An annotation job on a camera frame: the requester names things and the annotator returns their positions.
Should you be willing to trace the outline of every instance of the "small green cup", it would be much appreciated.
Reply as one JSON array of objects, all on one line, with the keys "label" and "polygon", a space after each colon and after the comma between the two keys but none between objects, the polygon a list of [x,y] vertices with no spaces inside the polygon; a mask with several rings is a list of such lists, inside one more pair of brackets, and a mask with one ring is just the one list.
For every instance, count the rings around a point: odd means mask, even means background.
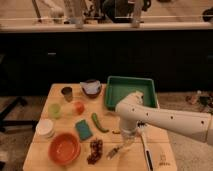
[{"label": "small green cup", "polygon": [[48,108],[49,116],[54,119],[59,119],[61,117],[60,110],[61,106],[59,104],[51,104]]}]

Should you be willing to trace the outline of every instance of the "black cabinet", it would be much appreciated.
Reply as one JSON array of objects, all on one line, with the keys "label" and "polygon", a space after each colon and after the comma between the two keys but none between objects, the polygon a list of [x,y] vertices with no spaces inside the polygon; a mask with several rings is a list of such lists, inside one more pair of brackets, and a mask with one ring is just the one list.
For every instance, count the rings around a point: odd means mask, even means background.
[{"label": "black cabinet", "polygon": [[0,34],[21,94],[109,75],[152,78],[157,91],[212,90],[213,30]]}]

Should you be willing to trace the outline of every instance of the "teal plastic tray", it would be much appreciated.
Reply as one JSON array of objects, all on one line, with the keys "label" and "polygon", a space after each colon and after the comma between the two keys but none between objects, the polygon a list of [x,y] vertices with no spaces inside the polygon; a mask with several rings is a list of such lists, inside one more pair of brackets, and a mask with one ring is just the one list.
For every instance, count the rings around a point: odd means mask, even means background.
[{"label": "teal plastic tray", "polygon": [[144,94],[144,106],[157,107],[154,81],[147,78],[109,76],[107,80],[105,106],[115,110],[116,104],[129,93],[141,91]]}]

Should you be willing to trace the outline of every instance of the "blue sponge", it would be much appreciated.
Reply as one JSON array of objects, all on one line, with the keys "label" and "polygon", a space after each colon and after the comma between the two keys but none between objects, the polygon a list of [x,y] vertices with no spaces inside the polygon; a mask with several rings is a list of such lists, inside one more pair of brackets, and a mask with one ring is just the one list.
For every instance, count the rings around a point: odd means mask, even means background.
[{"label": "blue sponge", "polygon": [[86,140],[93,135],[85,119],[77,122],[75,128],[78,131],[81,141]]}]

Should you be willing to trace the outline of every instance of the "wooden table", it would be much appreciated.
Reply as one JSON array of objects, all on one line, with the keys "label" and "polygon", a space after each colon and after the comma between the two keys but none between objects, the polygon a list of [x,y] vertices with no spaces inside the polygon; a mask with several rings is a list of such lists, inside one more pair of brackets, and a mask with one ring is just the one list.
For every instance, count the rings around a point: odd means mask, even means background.
[{"label": "wooden table", "polygon": [[[73,88],[73,101],[68,103],[60,93],[65,86]],[[48,118],[48,106],[53,103],[61,105],[61,118],[53,120],[55,134],[53,137],[45,139],[34,135],[33,141],[30,145],[23,169],[25,171],[56,171],[56,170],[70,170],[70,171],[96,171],[96,170],[110,170],[110,171],[146,171],[147,165],[144,157],[143,145],[139,137],[136,137],[135,142],[128,151],[123,151],[114,156],[111,160],[106,158],[106,154],[115,146],[122,143],[121,135],[113,134],[113,130],[118,130],[119,117],[114,115],[113,111],[108,111],[104,106],[105,85],[101,94],[96,99],[89,99],[86,97],[79,84],[53,84],[45,106],[43,108],[41,118]],[[85,104],[85,111],[82,115],[73,112],[73,103],[75,101],[82,101]],[[96,112],[101,124],[105,128],[109,128],[110,132],[100,132],[91,120],[91,114]],[[55,136],[62,132],[71,132],[78,137],[75,130],[75,123],[86,119],[93,136],[86,141],[81,142],[81,153],[79,157],[67,166],[58,166],[53,163],[48,157],[48,148]],[[174,155],[169,143],[167,131],[153,126],[147,126],[148,146],[150,148],[153,167],[157,171],[175,171],[177,170]],[[89,165],[87,163],[87,156],[90,154],[89,143],[95,138],[102,139],[103,156],[95,164]]]}]

